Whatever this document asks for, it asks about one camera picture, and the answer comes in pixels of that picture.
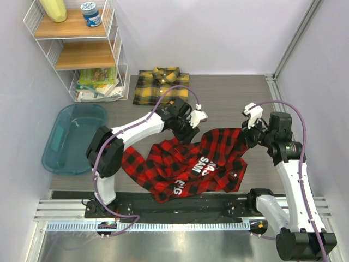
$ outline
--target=red and black flannel shirt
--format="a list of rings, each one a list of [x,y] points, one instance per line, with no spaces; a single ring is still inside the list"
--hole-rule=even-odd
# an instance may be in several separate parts
[[[160,203],[202,192],[235,192],[247,168],[241,156],[248,148],[240,133],[240,128],[213,129],[190,145],[165,140],[152,146],[147,160],[129,147],[122,168]]]

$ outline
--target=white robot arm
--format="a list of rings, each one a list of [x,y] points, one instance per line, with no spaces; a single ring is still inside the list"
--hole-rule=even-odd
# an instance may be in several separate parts
[[[321,235],[327,253],[336,245],[336,238],[333,233],[326,233],[316,210],[305,159],[302,163],[303,175],[302,178],[299,177],[302,144],[292,141],[291,115],[272,112],[267,125],[261,118],[263,110],[260,106],[249,110],[254,105],[247,105],[243,111],[243,115],[248,118],[242,125],[244,139],[249,148],[261,145],[268,149],[284,185],[288,213],[278,204],[269,189],[252,189],[248,195],[250,208],[262,213],[277,234],[276,248],[282,260],[318,260],[321,257],[320,244],[314,229]]]
[[[121,167],[122,154],[129,146],[167,129],[172,129],[175,137],[182,143],[189,144],[200,131],[198,124],[206,119],[207,115],[201,111],[201,105],[196,105],[196,110],[192,110],[188,103],[177,98],[172,104],[159,106],[155,112],[149,112],[124,126],[112,129],[106,126],[101,127],[86,152],[92,167],[94,167],[97,154],[104,141],[118,133],[117,137],[107,146],[97,169],[97,189],[104,204],[109,205],[116,198],[115,173]]]

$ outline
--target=teal plastic basin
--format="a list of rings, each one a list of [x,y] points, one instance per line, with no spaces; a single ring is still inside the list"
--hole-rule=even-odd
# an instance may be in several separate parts
[[[69,105],[59,112],[42,158],[49,172],[79,175],[91,170],[85,156],[97,129],[107,122],[100,105]]]

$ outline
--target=jar lid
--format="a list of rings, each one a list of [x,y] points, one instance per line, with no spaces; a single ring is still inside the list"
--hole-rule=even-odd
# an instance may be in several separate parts
[[[81,5],[81,10],[85,10],[85,11],[90,11],[96,8],[96,3],[94,2],[86,2],[84,4]]]

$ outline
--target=stack of books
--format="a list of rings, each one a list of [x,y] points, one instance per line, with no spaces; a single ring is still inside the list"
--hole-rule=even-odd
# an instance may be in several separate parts
[[[117,86],[118,84],[115,67],[83,69],[77,82],[76,101],[92,102],[108,100],[106,98],[112,100],[122,98],[124,88]]]

